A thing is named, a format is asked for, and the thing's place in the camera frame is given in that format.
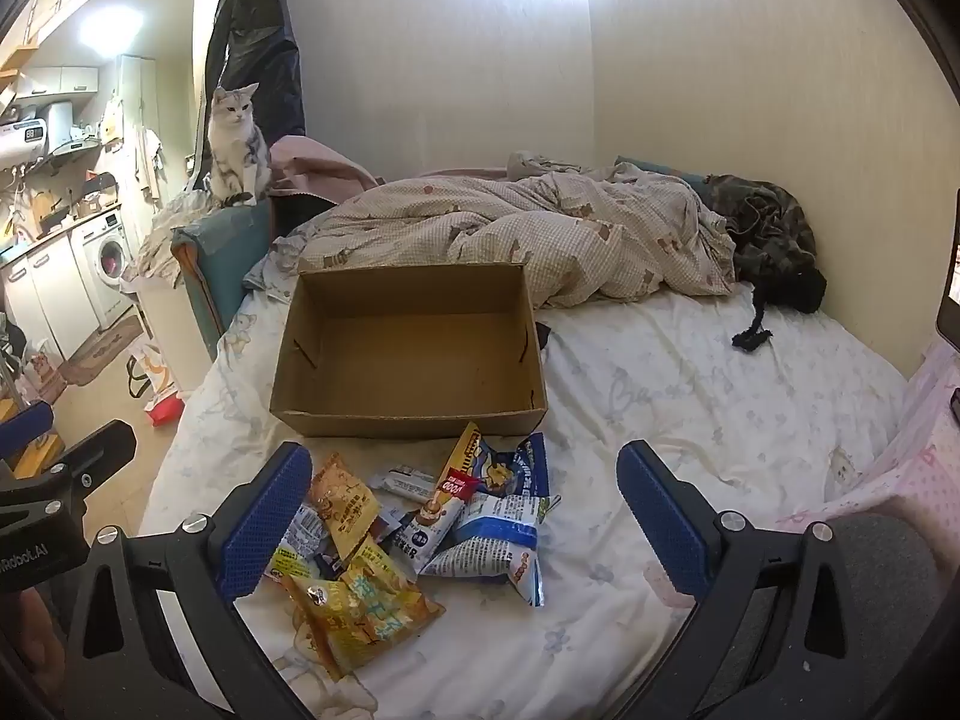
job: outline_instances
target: rug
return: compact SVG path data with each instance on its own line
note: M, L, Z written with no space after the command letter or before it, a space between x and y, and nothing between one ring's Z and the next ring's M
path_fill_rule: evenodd
M121 319L106 333L98 333L83 342L59 372L67 384L86 386L143 332L143 325L134 314Z

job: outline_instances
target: ceiling light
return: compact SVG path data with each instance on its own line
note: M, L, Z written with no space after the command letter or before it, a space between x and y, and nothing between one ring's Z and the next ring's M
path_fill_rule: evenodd
M143 14L126 5L96 10L80 25L80 42L104 59L126 52L143 26Z

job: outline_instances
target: kitchen counter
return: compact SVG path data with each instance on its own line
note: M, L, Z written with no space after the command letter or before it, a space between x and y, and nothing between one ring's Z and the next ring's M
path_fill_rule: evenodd
M54 230L49 235L43 236L43 238L36 240L32 244L17 244L15 247L9 248L0 254L0 268L6 268L6 266L15 263L21 257L26 257L31 252L37 251L40 247L49 244L51 241L55 241L57 238L61 237L61 235L70 232L70 230L72 230L74 227L83 224L85 221L90 221L92 218L97 218L100 215L108 214L110 211L116 211L119 208L120 203L115 202L113 205L97 211L97 213L89 214L83 218L77 218L76 220L71 221L69 224L61 225L59 229Z

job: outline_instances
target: blue gripper pad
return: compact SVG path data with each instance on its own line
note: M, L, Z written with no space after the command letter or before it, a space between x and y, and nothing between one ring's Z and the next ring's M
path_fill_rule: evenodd
M208 558L220 597L250 595L304 501L313 464L298 443L285 442L253 480L240 485L213 515Z
M11 458L53 426L54 410L42 400L13 415L0 424L0 457Z
M679 481L647 442L620 450L616 483L673 586L702 601L721 551L713 507L697 488Z

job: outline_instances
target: cat's face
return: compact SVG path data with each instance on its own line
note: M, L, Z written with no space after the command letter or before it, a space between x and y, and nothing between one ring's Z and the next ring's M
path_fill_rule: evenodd
M259 86L253 83L243 89L229 92L217 87L213 92L213 104L210 105L210 119L217 124L237 127L238 124L253 121L253 103L251 98Z

